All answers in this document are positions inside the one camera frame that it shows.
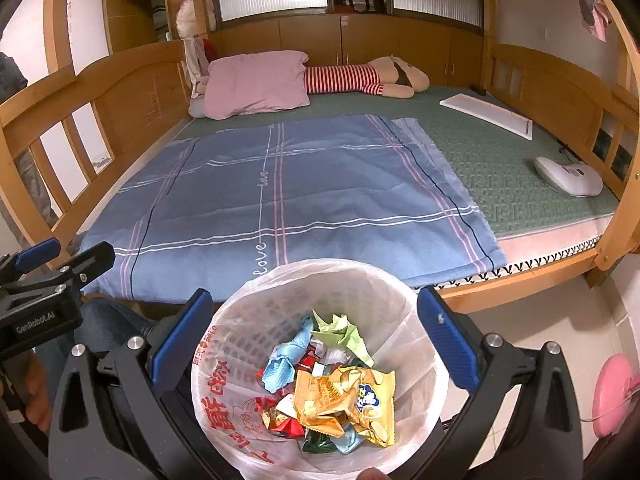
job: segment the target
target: jeans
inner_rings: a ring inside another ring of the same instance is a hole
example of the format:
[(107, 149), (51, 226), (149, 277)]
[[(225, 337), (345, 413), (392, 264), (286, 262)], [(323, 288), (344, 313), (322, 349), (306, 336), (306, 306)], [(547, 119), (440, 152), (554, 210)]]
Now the jeans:
[(56, 391), (74, 345), (82, 343), (91, 352), (109, 352), (131, 337), (146, 339), (155, 322), (108, 298), (93, 298), (80, 309), (82, 325), (36, 347), (36, 355), (47, 373), (47, 390), (53, 405)]

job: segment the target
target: bed frame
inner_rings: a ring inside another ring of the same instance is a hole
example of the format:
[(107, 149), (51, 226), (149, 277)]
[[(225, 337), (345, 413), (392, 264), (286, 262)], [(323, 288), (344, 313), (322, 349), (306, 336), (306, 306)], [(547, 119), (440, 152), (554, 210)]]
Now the bed frame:
[[(604, 1), (628, 53), (626, 79), (630, 73), (640, 87), (638, 48), (615, 6), (610, 0)], [(639, 131), (638, 99), (629, 99), (626, 94), (625, 99), (621, 98), (619, 92), (609, 89), (597, 76), (565, 60), (528, 48), (493, 44), (492, 3), (495, 11), (495, 0), (485, 0), (484, 86), (546, 128), (593, 166), (619, 197), (620, 204), (594, 249), (512, 276), (441, 291), (450, 307), (458, 312), (474, 312), (517, 300), (591, 269), (606, 272), (640, 242), (640, 160), (634, 156), (625, 181), (611, 169), (623, 128)], [(55, 69), (49, 76), (0, 105), (0, 195), (29, 243), (55, 236), (65, 247), (123, 174), (153, 143), (186, 117), (190, 93), (180, 68), (184, 56), (180, 41), (126, 50), (98, 60), (76, 75), (70, 52), (65, 57), (68, 49), (66, 0), (45, 0), (45, 6), (50, 10), (45, 13), (45, 20), (50, 20), (45, 31), (53, 35), (53, 40), (46, 41), (47, 61), (51, 58), (59, 62), (49, 65)], [(200, 13), (204, 12), (204, 4), (202, 7)], [(89, 168), (77, 131), (65, 128), (88, 182), (71, 201), (40, 137), (59, 121), (68, 123), (72, 112), (87, 103), (93, 107), (111, 161), (99, 173)], [(602, 161), (594, 155), (593, 146), (605, 111), (617, 119), (618, 126), (609, 156)], [(31, 151), (62, 210), (53, 228), (40, 216), (15, 167), (15, 157), (26, 149)], [(68, 254), (63, 252), (52, 264), (58, 266), (67, 258)]]

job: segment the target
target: green mat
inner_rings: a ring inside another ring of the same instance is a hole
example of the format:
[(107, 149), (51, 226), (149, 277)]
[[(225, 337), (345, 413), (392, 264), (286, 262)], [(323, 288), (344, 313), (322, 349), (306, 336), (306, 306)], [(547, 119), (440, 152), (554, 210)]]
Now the green mat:
[[(411, 99), (390, 99), (359, 92), (311, 95), (311, 104), (270, 114), (193, 120), (178, 138), (201, 137), (226, 128), (246, 128), (282, 121), (333, 115), (377, 114), (414, 117), (447, 157), (478, 203), (497, 237), (561, 226), (615, 211), (618, 199), (605, 189), (597, 197), (567, 196), (537, 176), (532, 159), (546, 156), (566, 164), (555, 137), (535, 125), (533, 140), (440, 106), (460, 89), (431, 87)], [(500, 104), (488, 97), (488, 100)]]

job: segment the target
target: pink pillow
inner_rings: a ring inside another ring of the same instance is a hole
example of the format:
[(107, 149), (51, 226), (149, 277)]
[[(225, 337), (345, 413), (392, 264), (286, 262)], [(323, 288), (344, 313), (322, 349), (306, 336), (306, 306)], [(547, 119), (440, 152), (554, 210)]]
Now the pink pillow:
[(295, 50), (222, 57), (209, 65), (204, 113), (211, 119), (307, 106), (304, 62)]

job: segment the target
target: metal screw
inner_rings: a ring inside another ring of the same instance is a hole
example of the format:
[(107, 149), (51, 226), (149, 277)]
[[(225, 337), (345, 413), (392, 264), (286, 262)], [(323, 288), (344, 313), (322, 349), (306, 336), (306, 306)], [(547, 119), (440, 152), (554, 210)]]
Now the metal screw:
[(73, 357), (80, 357), (82, 354), (84, 354), (84, 345), (74, 345), (71, 349), (71, 355)]
[(139, 335), (135, 335), (127, 341), (127, 347), (131, 350), (138, 350), (139, 348), (142, 348), (142, 345), (144, 343), (144, 339), (142, 339)]
[(549, 341), (546, 344), (546, 349), (549, 351), (550, 354), (553, 354), (553, 355), (558, 355), (561, 350), (560, 345), (555, 341)]
[(504, 339), (502, 339), (502, 336), (499, 334), (488, 334), (486, 336), (486, 343), (491, 348), (500, 348), (502, 343), (504, 343)]

